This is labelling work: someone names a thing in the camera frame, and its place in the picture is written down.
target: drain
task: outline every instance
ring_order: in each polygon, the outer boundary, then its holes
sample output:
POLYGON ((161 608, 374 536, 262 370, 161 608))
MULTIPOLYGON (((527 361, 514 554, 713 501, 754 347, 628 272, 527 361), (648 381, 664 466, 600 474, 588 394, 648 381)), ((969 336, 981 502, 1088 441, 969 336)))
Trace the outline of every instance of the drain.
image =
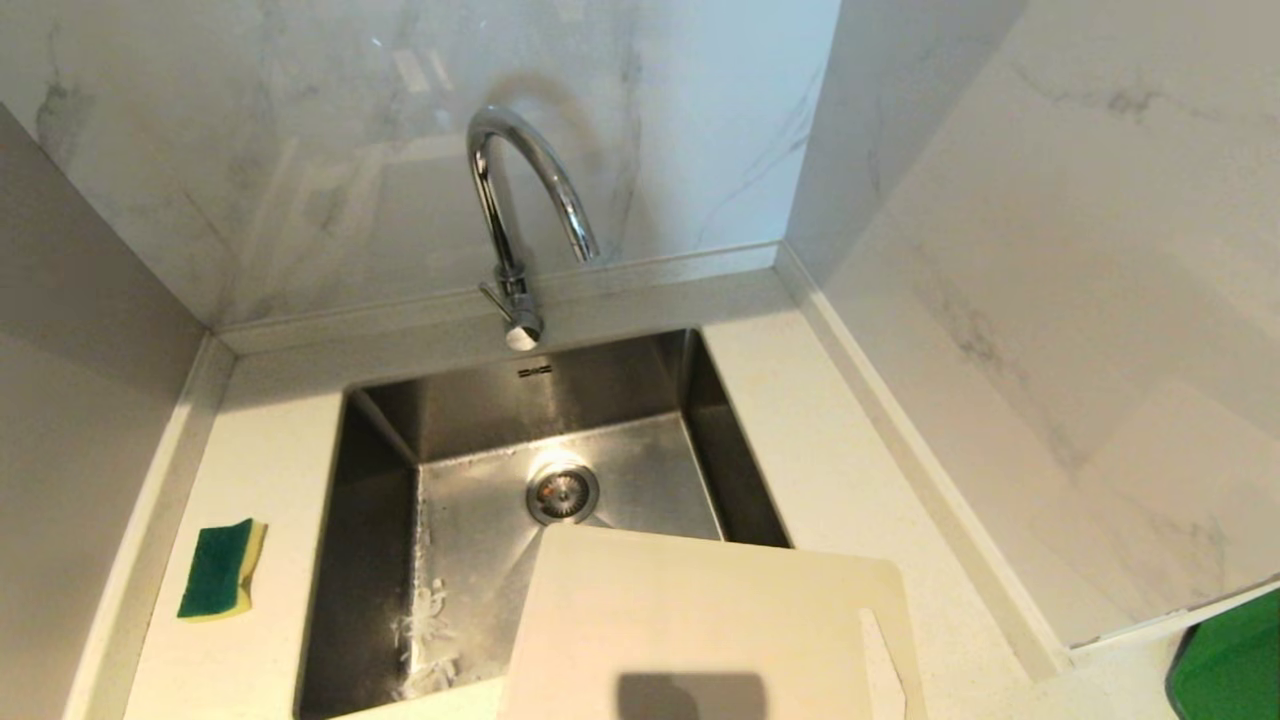
POLYGON ((595 509, 600 486, 595 474, 582 465, 556 462, 529 480, 525 498, 529 512, 544 525, 579 523, 595 509))

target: logo on sink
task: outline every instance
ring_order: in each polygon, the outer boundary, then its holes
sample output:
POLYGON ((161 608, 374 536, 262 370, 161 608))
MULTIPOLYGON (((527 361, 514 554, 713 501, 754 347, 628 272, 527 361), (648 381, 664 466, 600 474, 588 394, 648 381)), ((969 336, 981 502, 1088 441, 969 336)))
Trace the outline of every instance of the logo on sink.
POLYGON ((524 370, 516 370, 516 374, 521 378, 531 378, 534 375, 549 375, 552 374, 552 366, 539 365, 536 368, 526 368, 524 370))

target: faucet spout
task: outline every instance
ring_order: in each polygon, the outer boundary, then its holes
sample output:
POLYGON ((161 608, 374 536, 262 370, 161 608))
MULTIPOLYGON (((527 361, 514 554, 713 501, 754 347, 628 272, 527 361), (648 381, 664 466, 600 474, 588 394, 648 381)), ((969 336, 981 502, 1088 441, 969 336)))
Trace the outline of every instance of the faucet spout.
MULTIPOLYGON (((527 120, 506 108, 490 105, 476 111, 467 126, 467 156, 471 160, 471 178, 475 181, 476 193, 480 196, 480 208, 484 210, 485 224, 489 227, 489 237, 493 240, 493 250, 498 256, 494 278, 498 281, 502 297, 490 296, 490 300, 500 300, 504 304, 508 325, 518 325, 522 322, 522 313, 536 320, 538 329, 532 333, 532 345, 522 341, 520 342, 522 347, 517 348, 530 350, 536 345, 538 336, 541 333, 541 320, 534 310, 532 295, 530 295, 525 282, 525 265, 516 256, 511 232, 502 219, 502 210, 498 208, 498 199, 494 195, 489 174, 489 145, 494 137, 500 137, 513 145, 538 173, 543 187, 552 197, 556 213, 559 215, 561 224, 568 234, 579 261, 586 263, 595 258, 599 249, 591 225, 586 220, 582 201, 573 190, 564 167, 556 158, 550 143, 527 120)), ((508 328, 508 345, 512 345, 511 329, 508 328)), ((527 337, 530 333, 521 334, 527 337)))

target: cutting board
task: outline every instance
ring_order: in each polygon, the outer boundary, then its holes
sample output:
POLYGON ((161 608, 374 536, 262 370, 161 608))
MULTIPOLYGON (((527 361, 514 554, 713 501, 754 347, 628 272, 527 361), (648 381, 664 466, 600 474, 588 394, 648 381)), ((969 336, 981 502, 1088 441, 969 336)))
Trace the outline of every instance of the cutting board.
POLYGON ((881 720, 888 693, 925 717, 893 564, 554 525, 499 717, 881 720))

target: green object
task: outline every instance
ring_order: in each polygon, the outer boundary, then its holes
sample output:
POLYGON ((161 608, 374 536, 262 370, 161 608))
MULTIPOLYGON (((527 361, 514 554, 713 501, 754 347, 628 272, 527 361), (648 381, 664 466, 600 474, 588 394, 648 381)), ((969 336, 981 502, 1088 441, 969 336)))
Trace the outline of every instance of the green object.
POLYGON ((201 623, 248 610, 248 580, 265 532, 266 525, 252 519, 200 530, 178 618, 201 623))
POLYGON ((1280 717, 1280 591, 1192 628, 1165 689, 1183 720, 1280 717))

